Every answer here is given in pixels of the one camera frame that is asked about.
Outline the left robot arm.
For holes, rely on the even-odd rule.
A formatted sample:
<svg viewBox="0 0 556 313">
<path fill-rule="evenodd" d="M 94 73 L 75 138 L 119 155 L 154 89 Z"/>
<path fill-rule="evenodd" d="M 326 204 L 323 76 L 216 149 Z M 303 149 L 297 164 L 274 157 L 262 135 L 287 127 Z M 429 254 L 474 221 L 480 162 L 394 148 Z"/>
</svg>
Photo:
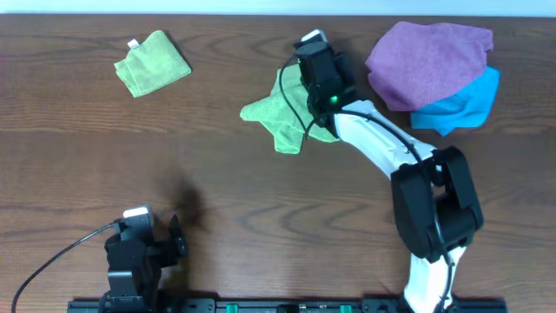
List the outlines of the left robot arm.
<svg viewBox="0 0 556 313">
<path fill-rule="evenodd" d="M 148 213 L 116 220 L 116 233 L 104 244 L 109 291 L 100 312 L 158 311 L 162 269 L 178 264 L 189 253 L 177 216 L 172 216 L 168 232 L 167 240 L 155 240 Z"/>
</svg>

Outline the green microfiber cloth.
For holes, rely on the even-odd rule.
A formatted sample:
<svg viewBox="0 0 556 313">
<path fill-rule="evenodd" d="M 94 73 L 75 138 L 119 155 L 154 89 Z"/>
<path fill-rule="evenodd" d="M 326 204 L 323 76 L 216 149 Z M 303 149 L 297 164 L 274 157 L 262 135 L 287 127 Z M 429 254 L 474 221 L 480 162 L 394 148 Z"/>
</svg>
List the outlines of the green microfiber cloth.
<svg viewBox="0 0 556 313">
<path fill-rule="evenodd" d="M 275 151 L 283 154 L 298 154 L 305 133 L 303 127 L 308 126 L 313 120 L 307 106 L 308 93 L 301 83 L 299 66 L 288 66 L 282 73 L 282 87 L 290 104 L 301 118 L 302 123 L 300 123 L 281 93 L 280 72 L 277 71 L 275 85 L 270 94 L 244 106 L 240 118 L 246 122 L 261 123 L 273 136 Z"/>
</svg>

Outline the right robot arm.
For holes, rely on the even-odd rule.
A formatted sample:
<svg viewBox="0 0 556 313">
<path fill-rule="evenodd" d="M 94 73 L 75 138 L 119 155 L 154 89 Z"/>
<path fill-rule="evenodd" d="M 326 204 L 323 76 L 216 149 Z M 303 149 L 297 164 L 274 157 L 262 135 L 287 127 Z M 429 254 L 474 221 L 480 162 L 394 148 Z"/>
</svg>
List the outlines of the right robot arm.
<svg viewBox="0 0 556 313">
<path fill-rule="evenodd" d="M 484 223 L 465 156 L 453 146 L 438 150 L 387 120 L 324 36 L 303 38 L 295 56 L 308 92 L 309 126 L 353 145 L 390 181 L 395 226 L 411 253 L 405 310 L 454 310 L 457 264 Z"/>
</svg>

